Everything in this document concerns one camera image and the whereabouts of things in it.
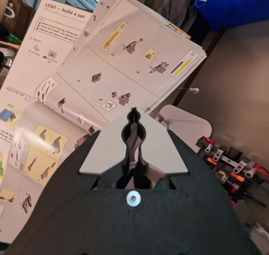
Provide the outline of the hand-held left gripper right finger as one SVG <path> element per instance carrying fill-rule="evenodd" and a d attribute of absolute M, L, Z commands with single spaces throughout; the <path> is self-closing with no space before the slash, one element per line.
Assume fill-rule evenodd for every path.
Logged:
<path fill-rule="evenodd" d="M 161 178 L 188 173 L 167 129 L 135 108 L 137 135 L 141 139 L 135 168 L 135 188 L 150 188 Z"/>

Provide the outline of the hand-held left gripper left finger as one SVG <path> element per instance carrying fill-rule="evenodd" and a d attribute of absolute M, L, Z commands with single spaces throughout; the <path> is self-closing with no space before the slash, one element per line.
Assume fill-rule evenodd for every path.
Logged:
<path fill-rule="evenodd" d="M 116 188 L 126 188 L 130 167 L 130 153 L 127 140 L 130 138 L 134 122 L 134 108 L 123 113 L 103 128 L 79 173 L 102 178 Z"/>

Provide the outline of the white and wood book stand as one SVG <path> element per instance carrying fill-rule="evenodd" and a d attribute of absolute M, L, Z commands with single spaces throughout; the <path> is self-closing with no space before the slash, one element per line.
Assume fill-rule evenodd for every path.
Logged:
<path fill-rule="evenodd" d="M 210 123 L 194 114 L 191 114 L 177 106 L 172 105 L 172 98 L 183 91 L 183 83 L 177 86 L 166 98 L 153 105 L 147 105 L 144 112 L 165 129 L 174 132 L 192 150 L 199 152 L 200 147 L 196 146 L 197 140 L 202 136 L 209 137 L 212 133 Z"/>

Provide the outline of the toy brick car chassis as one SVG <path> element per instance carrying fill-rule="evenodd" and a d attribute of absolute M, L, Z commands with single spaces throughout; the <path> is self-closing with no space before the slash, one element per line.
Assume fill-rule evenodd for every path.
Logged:
<path fill-rule="evenodd" d="M 254 183 L 258 185 L 268 183 L 267 169 L 243 157 L 243 152 L 233 147 L 227 149 L 205 136 L 197 140 L 196 146 L 205 151 L 202 159 L 219 179 L 233 207 L 243 196 L 254 200 L 264 208 L 267 207 L 248 191 Z"/>

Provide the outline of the open instruction booklet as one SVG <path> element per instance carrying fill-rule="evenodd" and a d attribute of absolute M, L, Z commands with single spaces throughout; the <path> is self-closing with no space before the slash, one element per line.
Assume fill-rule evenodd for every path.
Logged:
<path fill-rule="evenodd" d="M 100 0 L 63 61 L 52 72 L 64 95 L 61 113 L 92 135 L 127 109 L 166 98 L 206 58 L 203 48 L 136 0 Z"/>

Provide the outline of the white printed instruction sheet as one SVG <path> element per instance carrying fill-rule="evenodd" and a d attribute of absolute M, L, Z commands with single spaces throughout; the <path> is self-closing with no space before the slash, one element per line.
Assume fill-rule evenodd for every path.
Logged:
<path fill-rule="evenodd" d="M 1 242 L 12 243 L 45 185 L 86 132 L 50 109 L 59 82 L 52 72 L 90 18 L 78 8 L 42 0 L 1 88 Z"/>

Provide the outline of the dark printed cardboard box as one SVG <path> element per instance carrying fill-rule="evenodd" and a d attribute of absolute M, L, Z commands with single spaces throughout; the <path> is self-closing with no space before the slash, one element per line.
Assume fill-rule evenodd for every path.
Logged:
<path fill-rule="evenodd" d="M 202 45 L 210 31 L 209 24 L 194 6 L 196 0 L 138 0 L 153 9 L 169 22 L 190 36 L 190 40 Z"/>

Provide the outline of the large blue storage bin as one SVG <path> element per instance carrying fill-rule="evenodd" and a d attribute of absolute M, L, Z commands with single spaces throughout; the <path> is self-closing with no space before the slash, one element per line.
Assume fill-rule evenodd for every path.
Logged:
<path fill-rule="evenodd" d="M 269 0 L 196 0 L 193 6 L 213 31 L 269 19 Z"/>

